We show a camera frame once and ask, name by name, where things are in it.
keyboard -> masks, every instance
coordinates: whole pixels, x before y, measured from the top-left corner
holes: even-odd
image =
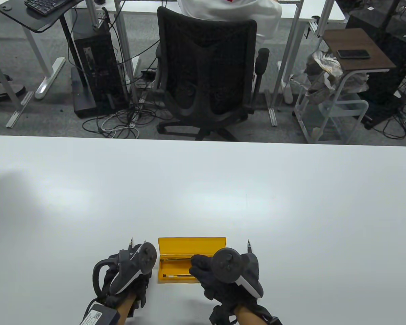
[[[48,16],[51,12],[59,9],[72,0],[25,0],[24,4],[38,14]]]

chair backrest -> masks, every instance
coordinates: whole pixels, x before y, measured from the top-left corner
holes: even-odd
[[[206,21],[158,8],[166,108],[200,128],[225,127],[248,111],[257,23]]]

black glove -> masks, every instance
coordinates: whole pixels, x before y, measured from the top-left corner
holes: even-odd
[[[137,251],[141,244],[135,245],[133,247],[133,251]],[[109,258],[116,258],[118,254],[111,255]],[[104,277],[104,285],[102,286],[102,296],[101,298],[97,299],[97,302],[109,307],[116,309],[120,306],[126,297],[129,294],[133,293],[136,294],[137,298],[135,299],[132,308],[129,311],[128,317],[132,317],[134,315],[134,310],[138,308],[138,302],[140,302],[141,307],[143,308],[146,304],[146,289],[149,285],[149,279],[152,276],[152,272],[143,275],[140,274],[124,291],[117,295],[110,295],[109,289],[110,284],[116,274],[119,272],[119,267],[117,265],[111,265],[107,270],[107,274]]]
[[[204,295],[209,300],[218,300],[221,305],[215,306],[209,317],[211,324],[229,325],[237,322],[230,322],[229,316],[234,315],[234,309],[242,305],[262,318],[268,324],[277,324],[277,317],[271,316],[266,308],[257,304],[253,297],[243,286],[236,283],[224,283],[217,280],[211,270],[211,257],[194,255],[191,257],[191,268],[189,273],[200,281],[204,289]]]

yellow case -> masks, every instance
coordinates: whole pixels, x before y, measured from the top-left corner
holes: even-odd
[[[159,283],[195,283],[189,274],[191,257],[195,254],[212,257],[226,247],[225,237],[159,238]]]

pen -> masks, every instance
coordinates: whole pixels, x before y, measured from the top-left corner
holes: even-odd
[[[193,278],[190,274],[175,274],[175,275],[162,275],[163,278]]]
[[[180,260],[190,260],[191,257],[177,257],[177,258],[161,258],[160,261],[180,261]]]

